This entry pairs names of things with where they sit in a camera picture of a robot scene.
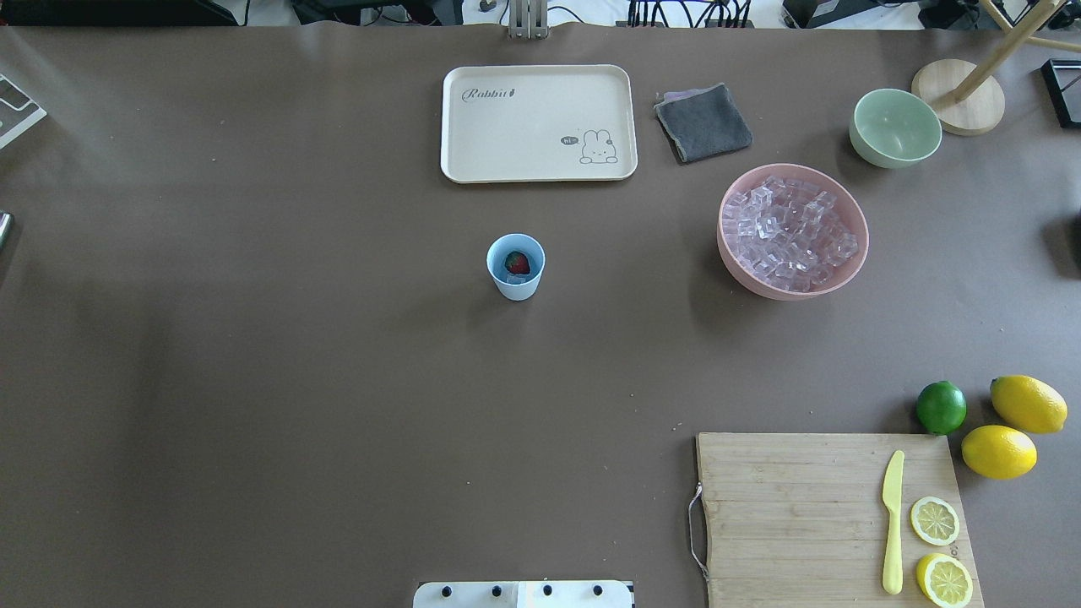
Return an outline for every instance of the lemon slice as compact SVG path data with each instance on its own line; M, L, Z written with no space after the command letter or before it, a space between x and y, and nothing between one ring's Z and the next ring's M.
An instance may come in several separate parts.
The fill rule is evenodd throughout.
M916 580L923 595L940 608L961 608L972 599L969 570L944 553L924 555L916 565Z
M912 528L924 541L946 546L957 540L961 520L948 502L935 497L923 497L912 505Z

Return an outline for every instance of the red strawberry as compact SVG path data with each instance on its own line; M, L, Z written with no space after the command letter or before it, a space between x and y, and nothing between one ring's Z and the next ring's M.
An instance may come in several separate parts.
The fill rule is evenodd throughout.
M530 260L521 251L511 251L507 254L507 260L503 263L503 266L512 275L530 274Z

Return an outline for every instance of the round wooden base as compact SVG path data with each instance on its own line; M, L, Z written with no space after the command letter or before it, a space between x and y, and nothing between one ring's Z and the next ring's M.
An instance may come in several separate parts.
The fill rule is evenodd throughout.
M912 78L912 94L935 110L945 131L956 135L983 135L995 129L1005 114L1005 95L993 77L988 77L967 98L953 98L953 90L974 69L975 64L962 60L939 60L923 66Z

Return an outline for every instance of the wooden cutting board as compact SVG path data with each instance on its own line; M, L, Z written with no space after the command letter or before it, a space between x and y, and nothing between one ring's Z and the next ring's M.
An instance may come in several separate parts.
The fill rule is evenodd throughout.
M882 480L894 450L905 452L899 594L882 590L889 513ZM929 608L916 582L927 553L961 560L983 608L976 563L945 437L930 435L698 435L712 608L839 606ZM949 546L912 530L909 510L925 497L950 503L961 531Z

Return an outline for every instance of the folded cloth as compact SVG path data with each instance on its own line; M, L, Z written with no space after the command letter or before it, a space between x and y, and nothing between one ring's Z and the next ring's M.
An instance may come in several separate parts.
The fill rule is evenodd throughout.
M653 109L683 162L746 148L753 141L723 82L709 89L665 93Z

